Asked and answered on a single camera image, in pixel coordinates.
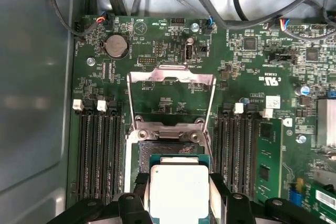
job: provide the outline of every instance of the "screw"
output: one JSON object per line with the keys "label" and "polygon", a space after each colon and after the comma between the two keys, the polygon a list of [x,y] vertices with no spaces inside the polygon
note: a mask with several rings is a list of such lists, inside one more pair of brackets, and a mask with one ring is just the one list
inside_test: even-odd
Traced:
{"label": "screw", "polygon": [[190,27],[190,30],[193,31],[194,33],[198,32],[200,29],[199,29],[199,24],[198,23],[192,23],[191,24],[191,27]]}
{"label": "screw", "polygon": [[138,133],[138,138],[141,140],[144,140],[147,138],[147,131],[145,130],[140,130]]}
{"label": "screw", "polygon": [[199,135],[198,135],[196,132],[194,132],[194,133],[192,133],[192,134],[190,135],[190,140],[191,140],[191,142],[193,142],[193,143],[198,143],[198,142],[199,142],[199,139],[200,139],[200,137],[199,137]]}
{"label": "screw", "polygon": [[96,64],[96,60],[93,58],[93,57],[89,57],[87,60],[86,60],[86,64],[90,67],[94,66]]}
{"label": "screw", "polygon": [[234,194],[233,197],[235,199],[242,199],[243,198],[242,195],[240,195],[240,194]]}
{"label": "screw", "polygon": [[304,135],[298,135],[296,138],[296,142],[298,142],[299,144],[303,144],[307,141],[307,137]]}
{"label": "screw", "polygon": [[273,200],[272,203],[276,206],[282,206],[283,205],[283,203],[280,200],[277,200],[277,199]]}
{"label": "screw", "polygon": [[97,202],[91,201],[91,202],[88,203],[88,206],[92,207],[92,206],[95,206],[96,204],[97,204]]}
{"label": "screw", "polygon": [[188,45],[192,45],[194,43],[194,39],[193,38],[188,38],[187,39],[187,44]]}

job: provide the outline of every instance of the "integrated circuit chip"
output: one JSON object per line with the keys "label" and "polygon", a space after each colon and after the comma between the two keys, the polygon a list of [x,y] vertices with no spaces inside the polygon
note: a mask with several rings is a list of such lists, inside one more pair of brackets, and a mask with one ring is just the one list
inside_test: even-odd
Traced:
{"label": "integrated circuit chip", "polygon": [[259,176],[265,181],[268,181],[269,179],[269,168],[260,166],[259,168]]}
{"label": "integrated circuit chip", "polygon": [[318,61],[319,60],[319,50],[317,48],[307,48],[306,49],[306,60]]}
{"label": "integrated circuit chip", "polygon": [[263,138],[270,138],[271,137],[271,128],[272,125],[268,123],[260,124],[260,136]]}
{"label": "integrated circuit chip", "polygon": [[247,51],[257,50],[257,39],[254,37],[244,38],[244,50]]}

